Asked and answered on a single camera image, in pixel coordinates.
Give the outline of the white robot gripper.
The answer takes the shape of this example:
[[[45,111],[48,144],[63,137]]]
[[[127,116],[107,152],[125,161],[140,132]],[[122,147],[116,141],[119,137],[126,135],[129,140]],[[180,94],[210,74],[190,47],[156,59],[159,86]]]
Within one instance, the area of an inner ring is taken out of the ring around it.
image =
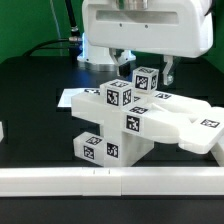
[[[120,49],[165,55],[162,74],[168,86],[179,57],[196,58],[212,47],[211,5],[212,0],[148,0],[145,9],[128,10],[115,0],[84,0],[84,32],[90,44],[110,48],[118,76],[131,72],[127,51]]]

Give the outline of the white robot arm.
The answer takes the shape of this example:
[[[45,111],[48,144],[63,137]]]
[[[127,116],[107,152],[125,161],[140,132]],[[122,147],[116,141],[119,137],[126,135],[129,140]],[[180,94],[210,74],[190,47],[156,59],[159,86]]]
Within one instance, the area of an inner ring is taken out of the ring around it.
[[[164,57],[163,83],[176,57],[197,58],[213,44],[214,0],[84,0],[83,67],[117,71],[133,51]]]

